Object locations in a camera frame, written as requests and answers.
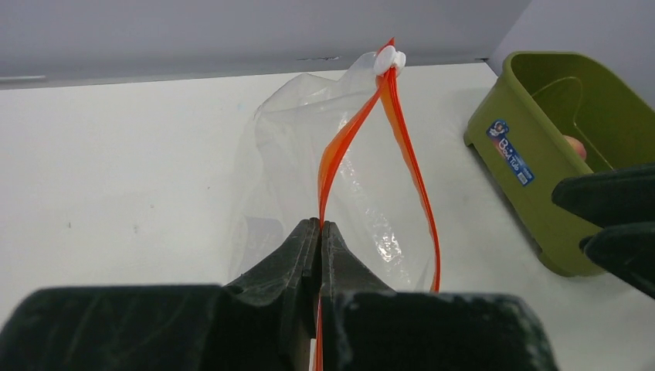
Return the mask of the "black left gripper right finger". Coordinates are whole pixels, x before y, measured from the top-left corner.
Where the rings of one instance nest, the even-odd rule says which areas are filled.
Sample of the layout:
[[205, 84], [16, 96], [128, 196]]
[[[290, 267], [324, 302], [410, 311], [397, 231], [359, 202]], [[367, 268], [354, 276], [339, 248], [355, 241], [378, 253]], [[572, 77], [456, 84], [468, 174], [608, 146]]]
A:
[[518, 296], [394, 291], [321, 232], [324, 370], [555, 370], [541, 322]]

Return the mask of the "clear zip top bag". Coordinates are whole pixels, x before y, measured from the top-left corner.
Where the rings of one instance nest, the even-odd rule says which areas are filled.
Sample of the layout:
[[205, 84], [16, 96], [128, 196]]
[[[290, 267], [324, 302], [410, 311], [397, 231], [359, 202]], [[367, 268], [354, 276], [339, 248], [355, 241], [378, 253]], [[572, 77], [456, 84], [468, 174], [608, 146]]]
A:
[[[392, 290], [437, 293], [439, 237], [398, 93], [405, 64], [389, 41], [339, 79], [303, 73], [257, 108], [234, 158], [229, 283], [315, 218]], [[310, 364], [324, 370], [321, 232]]]

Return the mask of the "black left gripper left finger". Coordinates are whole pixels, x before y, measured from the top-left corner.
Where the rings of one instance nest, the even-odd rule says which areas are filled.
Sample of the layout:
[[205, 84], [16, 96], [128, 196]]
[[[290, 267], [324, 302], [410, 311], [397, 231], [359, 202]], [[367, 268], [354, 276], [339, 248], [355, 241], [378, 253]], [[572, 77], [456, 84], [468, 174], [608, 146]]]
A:
[[3, 370], [306, 370], [321, 225], [300, 221], [226, 285], [35, 291], [1, 332]]

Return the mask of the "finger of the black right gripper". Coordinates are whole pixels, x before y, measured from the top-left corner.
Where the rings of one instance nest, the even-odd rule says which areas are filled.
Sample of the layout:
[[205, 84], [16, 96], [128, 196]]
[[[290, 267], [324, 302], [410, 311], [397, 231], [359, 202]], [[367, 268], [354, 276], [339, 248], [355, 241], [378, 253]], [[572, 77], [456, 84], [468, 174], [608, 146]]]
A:
[[551, 201], [599, 227], [653, 222], [654, 164], [563, 179]]
[[579, 243], [595, 265], [654, 297], [654, 223], [609, 226]]

